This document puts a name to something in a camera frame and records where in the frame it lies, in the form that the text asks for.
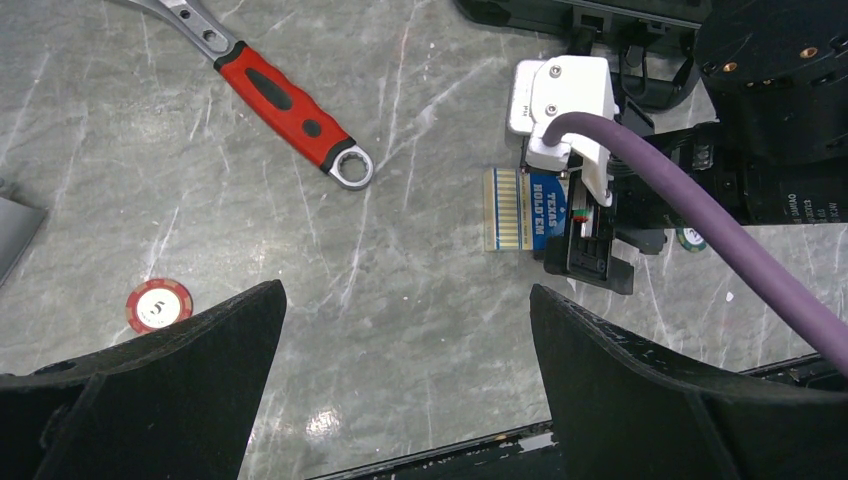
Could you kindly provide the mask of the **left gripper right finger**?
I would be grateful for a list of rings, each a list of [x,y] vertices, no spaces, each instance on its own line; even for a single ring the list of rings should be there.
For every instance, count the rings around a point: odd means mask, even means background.
[[[542,285],[533,341],[569,479],[843,479],[847,381],[818,354],[724,370]]]

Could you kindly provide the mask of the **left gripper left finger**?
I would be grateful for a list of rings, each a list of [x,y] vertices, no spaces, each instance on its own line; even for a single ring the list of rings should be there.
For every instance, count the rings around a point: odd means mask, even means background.
[[[234,479],[287,298],[260,283],[191,318],[1,378],[5,479]]]

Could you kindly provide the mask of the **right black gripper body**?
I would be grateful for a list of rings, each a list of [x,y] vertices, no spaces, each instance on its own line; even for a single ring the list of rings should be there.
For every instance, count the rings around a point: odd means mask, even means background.
[[[657,134],[638,120],[626,120],[643,138],[687,174],[742,225],[754,224],[752,188],[756,171],[739,152],[721,142],[715,122]],[[669,229],[688,223],[623,161],[613,158],[612,204],[596,203],[581,182],[581,159],[572,155],[568,171],[552,173],[521,164],[534,204],[533,257],[547,273],[620,295],[630,295],[635,269],[613,253],[622,241],[644,255],[659,254]]]

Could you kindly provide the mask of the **green 20 poker chip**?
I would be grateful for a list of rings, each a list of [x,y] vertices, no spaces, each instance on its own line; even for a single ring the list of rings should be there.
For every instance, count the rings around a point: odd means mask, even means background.
[[[678,243],[687,252],[697,253],[708,247],[706,240],[692,228],[677,228],[675,233]]]

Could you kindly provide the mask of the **blue Texas Hold'em card deck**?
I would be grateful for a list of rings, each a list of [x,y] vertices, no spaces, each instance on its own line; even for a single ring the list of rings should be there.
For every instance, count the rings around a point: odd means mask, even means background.
[[[564,234],[568,187],[562,179],[517,169],[483,174],[484,249],[542,251]]]

